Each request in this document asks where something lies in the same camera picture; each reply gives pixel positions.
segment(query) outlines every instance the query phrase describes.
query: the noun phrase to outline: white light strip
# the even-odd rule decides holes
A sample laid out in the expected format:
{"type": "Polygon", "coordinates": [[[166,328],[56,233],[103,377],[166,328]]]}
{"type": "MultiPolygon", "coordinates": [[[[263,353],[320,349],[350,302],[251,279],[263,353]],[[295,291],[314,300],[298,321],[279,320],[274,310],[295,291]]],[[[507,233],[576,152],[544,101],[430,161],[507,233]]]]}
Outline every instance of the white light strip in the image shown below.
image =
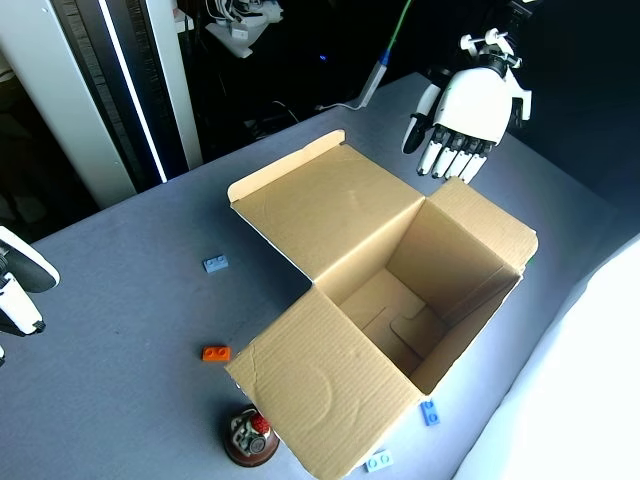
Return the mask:
{"type": "Polygon", "coordinates": [[[122,73],[124,74],[124,80],[127,83],[127,88],[129,89],[129,93],[131,94],[131,100],[133,100],[133,106],[136,109],[136,113],[138,114],[138,118],[140,119],[140,124],[142,125],[142,130],[144,131],[144,136],[147,138],[147,143],[149,144],[149,148],[151,149],[151,155],[153,156],[153,161],[156,163],[156,168],[158,169],[158,173],[160,174],[160,179],[162,180],[162,183],[166,183],[167,176],[164,173],[164,168],[162,168],[162,163],[160,163],[160,157],[158,156],[156,145],[155,143],[153,143],[153,138],[151,138],[151,132],[149,131],[149,125],[147,124],[147,119],[144,116],[144,112],[142,111],[142,106],[140,105],[140,100],[138,99],[138,94],[136,93],[136,89],[133,86],[133,80],[131,79],[131,74],[129,73],[129,67],[127,66],[127,62],[124,59],[124,54],[122,53],[122,47],[120,46],[120,41],[118,40],[118,35],[116,34],[116,28],[113,25],[113,20],[111,19],[111,13],[109,13],[107,2],[106,0],[98,0],[98,3],[100,4],[100,10],[102,10],[102,16],[104,17],[104,21],[107,24],[109,37],[111,37],[111,43],[113,44],[113,48],[116,51],[116,57],[118,57],[118,62],[120,62],[120,68],[122,69],[122,73]]]}

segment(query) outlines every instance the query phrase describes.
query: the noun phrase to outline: green cable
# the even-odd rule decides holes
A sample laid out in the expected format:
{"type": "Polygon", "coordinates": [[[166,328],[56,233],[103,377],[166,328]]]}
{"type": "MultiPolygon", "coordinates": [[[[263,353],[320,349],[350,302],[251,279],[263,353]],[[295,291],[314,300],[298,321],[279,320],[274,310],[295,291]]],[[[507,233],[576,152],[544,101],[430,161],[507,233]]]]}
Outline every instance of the green cable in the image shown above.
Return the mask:
{"type": "Polygon", "coordinates": [[[407,0],[407,3],[404,4],[404,8],[402,9],[402,13],[400,14],[400,19],[398,20],[398,24],[396,25],[396,29],[391,36],[391,41],[389,42],[389,46],[387,47],[387,51],[390,51],[393,47],[393,44],[396,42],[396,37],[398,36],[398,32],[400,32],[400,28],[402,27],[402,22],[404,22],[404,17],[407,14],[407,10],[411,6],[413,0],[407,0]]]}

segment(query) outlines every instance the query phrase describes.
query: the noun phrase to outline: light blue lego brick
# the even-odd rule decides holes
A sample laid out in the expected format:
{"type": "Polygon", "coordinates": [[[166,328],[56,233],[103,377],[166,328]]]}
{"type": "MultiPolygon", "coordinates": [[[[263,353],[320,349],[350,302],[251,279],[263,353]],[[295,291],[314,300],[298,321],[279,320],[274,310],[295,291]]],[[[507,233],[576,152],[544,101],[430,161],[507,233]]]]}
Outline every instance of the light blue lego brick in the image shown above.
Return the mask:
{"type": "Polygon", "coordinates": [[[367,463],[364,464],[367,468],[367,472],[369,473],[388,467],[389,465],[393,465],[393,457],[389,450],[383,450],[376,453],[373,457],[367,460],[367,463]]]}
{"type": "Polygon", "coordinates": [[[204,265],[204,269],[207,273],[217,272],[222,268],[227,268],[229,266],[229,262],[227,262],[227,257],[224,255],[218,255],[217,257],[210,258],[202,262],[204,265]]]}
{"type": "Polygon", "coordinates": [[[424,415],[424,421],[427,422],[427,426],[431,427],[440,423],[440,416],[436,410],[436,406],[432,401],[422,402],[420,404],[422,408],[422,414],[424,415]]]}

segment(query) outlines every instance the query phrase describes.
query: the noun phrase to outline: tabletop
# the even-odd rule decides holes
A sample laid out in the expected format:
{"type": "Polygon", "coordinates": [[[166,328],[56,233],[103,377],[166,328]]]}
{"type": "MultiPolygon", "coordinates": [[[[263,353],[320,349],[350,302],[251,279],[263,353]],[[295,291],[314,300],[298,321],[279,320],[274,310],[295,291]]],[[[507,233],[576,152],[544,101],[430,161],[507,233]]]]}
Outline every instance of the tabletop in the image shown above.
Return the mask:
{"type": "MultiPolygon", "coordinates": [[[[400,150],[428,81],[413,74],[360,111],[338,107],[137,195],[36,244],[58,287],[32,296],[44,333],[0,343],[0,478],[210,480],[311,478],[281,444],[265,465],[226,456],[227,414],[247,403],[204,345],[245,347],[308,280],[229,208],[234,181],[337,128],[347,143],[430,194],[420,150],[400,150]],[[219,254],[229,266],[207,274],[219,254]]],[[[411,412],[383,446],[380,478],[451,478],[499,405],[615,214],[506,135],[472,186],[535,229],[524,281],[433,392],[441,423],[411,412]]],[[[367,475],[358,467],[349,478],[367,475]]]]}

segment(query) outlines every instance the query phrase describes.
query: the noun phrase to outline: orange lego brick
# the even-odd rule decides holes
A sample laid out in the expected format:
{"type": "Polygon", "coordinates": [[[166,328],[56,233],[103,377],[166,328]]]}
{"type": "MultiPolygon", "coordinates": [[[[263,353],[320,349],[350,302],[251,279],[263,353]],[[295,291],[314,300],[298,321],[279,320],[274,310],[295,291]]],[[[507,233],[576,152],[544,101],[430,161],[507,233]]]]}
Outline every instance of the orange lego brick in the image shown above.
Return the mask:
{"type": "Polygon", "coordinates": [[[203,362],[228,362],[231,360],[231,347],[204,347],[203,362]]]}

